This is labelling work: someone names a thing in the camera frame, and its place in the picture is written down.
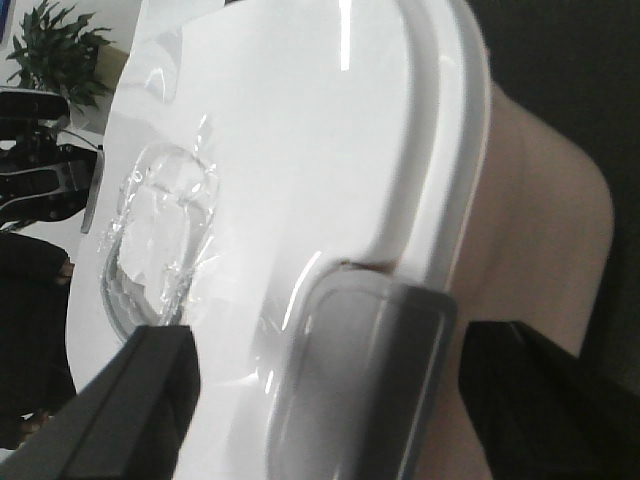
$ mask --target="black object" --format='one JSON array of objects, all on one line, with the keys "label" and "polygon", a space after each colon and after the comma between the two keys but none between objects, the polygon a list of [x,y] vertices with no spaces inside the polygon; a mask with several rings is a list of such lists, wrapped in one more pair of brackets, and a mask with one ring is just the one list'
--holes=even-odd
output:
[{"label": "black object", "polygon": [[56,222],[87,203],[97,152],[58,145],[58,129],[69,122],[60,95],[0,88],[0,225],[19,220]]},{"label": "black object", "polygon": [[460,392],[496,480],[640,477],[640,399],[521,322],[472,322]]},{"label": "black object", "polygon": [[188,327],[139,327],[20,450],[3,480],[168,480],[200,392]]}]

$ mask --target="potted plant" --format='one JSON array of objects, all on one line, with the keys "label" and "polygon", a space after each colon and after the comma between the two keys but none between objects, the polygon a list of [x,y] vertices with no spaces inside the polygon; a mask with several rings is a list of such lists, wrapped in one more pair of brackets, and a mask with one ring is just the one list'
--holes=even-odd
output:
[{"label": "potted plant", "polygon": [[110,91],[95,73],[98,49],[112,43],[101,33],[110,29],[90,28],[94,13],[68,22],[75,5],[58,6],[43,0],[25,13],[20,23],[22,37],[14,35],[14,51],[7,57],[16,60],[20,69],[9,81],[19,77],[19,87],[59,93],[80,111],[97,107],[96,97]]}]

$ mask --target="clear plastic wrap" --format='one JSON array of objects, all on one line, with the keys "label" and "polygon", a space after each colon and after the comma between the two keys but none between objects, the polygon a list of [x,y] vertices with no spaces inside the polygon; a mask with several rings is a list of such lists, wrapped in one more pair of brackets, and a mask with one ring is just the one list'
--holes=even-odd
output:
[{"label": "clear plastic wrap", "polygon": [[179,322],[215,211],[215,165],[172,145],[148,147],[127,177],[103,248],[102,297],[118,334]]}]

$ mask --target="plastic packaging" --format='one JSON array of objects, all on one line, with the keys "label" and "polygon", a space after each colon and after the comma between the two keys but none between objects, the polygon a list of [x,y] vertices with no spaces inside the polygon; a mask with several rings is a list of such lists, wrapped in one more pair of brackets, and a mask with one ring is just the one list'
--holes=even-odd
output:
[{"label": "plastic packaging", "polygon": [[102,297],[121,337],[138,325],[179,322],[217,190],[216,166],[186,150],[155,145],[140,155],[104,243]]}]

